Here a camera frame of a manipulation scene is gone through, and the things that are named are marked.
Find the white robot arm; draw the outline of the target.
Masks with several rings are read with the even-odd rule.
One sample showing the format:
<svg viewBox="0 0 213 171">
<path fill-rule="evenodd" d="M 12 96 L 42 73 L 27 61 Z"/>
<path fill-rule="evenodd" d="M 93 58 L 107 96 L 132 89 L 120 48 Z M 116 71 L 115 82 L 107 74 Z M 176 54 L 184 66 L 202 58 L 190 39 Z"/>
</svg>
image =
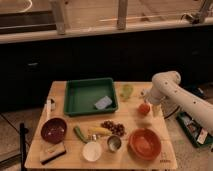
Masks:
<svg viewBox="0 0 213 171">
<path fill-rule="evenodd" d="M 180 82 L 181 76 L 177 71 L 155 74 L 147 100 L 159 105 L 164 97 L 170 98 L 213 136 L 213 105 L 181 88 Z"/>
</svg>

